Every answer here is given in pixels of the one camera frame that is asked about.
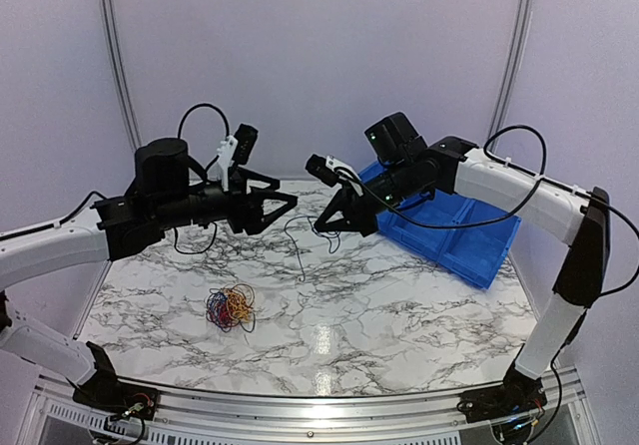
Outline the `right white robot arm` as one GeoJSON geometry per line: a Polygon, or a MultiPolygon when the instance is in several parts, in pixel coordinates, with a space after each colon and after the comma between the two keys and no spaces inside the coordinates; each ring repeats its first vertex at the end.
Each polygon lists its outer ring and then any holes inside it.
{"type": "Polygon", "coordinates": [[[494,395],[505,413],[514,413],[533,396],[540,379],[560,354],[571,332],[599,298],[609,261],[610,212],[605,191],[588,192],[546,174],[547,147],[531,171],[457,136],[429,145],[403,113],[387,116],[365,132],[384,169],[364,180],[333,156],[311,156],[306,169],[338,188],[315,223],[318,231],[349,231],[362,236],[378,229],[378,216],[391,213],[416,227],[463,230],[462,222],[428,223],[411,218],[400,205],[420,193],[459,196],[494,207],[500,216],[474,222],[487,228],[509,219],[536,229],[562,258],[552,260],[554,282],[524,345],[494,395]]]}

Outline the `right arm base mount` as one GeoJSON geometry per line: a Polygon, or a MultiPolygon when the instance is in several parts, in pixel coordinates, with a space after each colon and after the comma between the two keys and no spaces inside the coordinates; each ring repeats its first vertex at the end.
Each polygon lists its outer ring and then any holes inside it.
{"type": "Polygon", "coordinates": [[[546,404],[540,380],[515,380],[464,391],[456,408],[468,423],[475,423],[538,410],[546,404]]]}

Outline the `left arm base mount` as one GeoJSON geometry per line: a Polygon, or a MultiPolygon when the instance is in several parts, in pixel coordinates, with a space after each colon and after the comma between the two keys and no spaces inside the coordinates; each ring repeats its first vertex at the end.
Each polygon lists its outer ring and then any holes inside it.
{"type": "Polygon", "coordinates": [[[159,390],[117,378],[93,377],[83,385],[74,384],[73,400],[76,403],[111,413],[118,419],[131,417],[151,420],[154,418],[159,390]]]}

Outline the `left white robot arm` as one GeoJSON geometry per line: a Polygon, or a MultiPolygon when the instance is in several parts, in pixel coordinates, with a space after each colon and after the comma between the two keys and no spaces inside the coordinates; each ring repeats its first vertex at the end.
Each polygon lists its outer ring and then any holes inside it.
{"type": "MultiPolygon", "coordinates": [[[[7,289],[75,265],[134,256],[182,226],[226,222],[235,233],[255,235],[292,210],[295,196],[280,181],[246,169],[252,139],[227,137],[219,147],[221,176],[211,181],[183,139],[162,138],[139,148],[135,177],[119,197],[82,202],[67,216],[1,236],[1,287],[7,289]]],[[[1,300],[1,348],[64,376],[106,410],[125,403],[104,349],[19,316],[1,300]]]]}

